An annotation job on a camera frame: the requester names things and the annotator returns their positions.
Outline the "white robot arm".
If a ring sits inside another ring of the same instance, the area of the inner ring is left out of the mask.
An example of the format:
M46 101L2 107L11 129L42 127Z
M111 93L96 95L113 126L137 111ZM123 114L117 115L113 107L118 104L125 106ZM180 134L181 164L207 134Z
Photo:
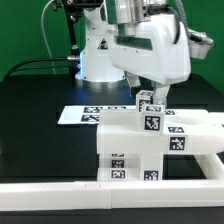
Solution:
M126 74L131 88L152 82L155 104L169 88L189 78L192 58L203 59L214 42L188 27L181 0L102 0L88 4L82 72L90 82L113 82Z

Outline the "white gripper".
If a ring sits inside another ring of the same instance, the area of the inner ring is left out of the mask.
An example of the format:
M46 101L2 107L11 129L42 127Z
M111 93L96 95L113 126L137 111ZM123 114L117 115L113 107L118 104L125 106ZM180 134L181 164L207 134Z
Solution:
M106 28L112 64L130 72L126 74L130 88L141 86L138 76L155 81L153 102L157 105L167 105L170 86L163 84L185 81L191 72L185 28L182 23L179 25L177 43L174 43L177 28L173 14L154 15L150 21L138 23L134 36L120 36L116 25Z

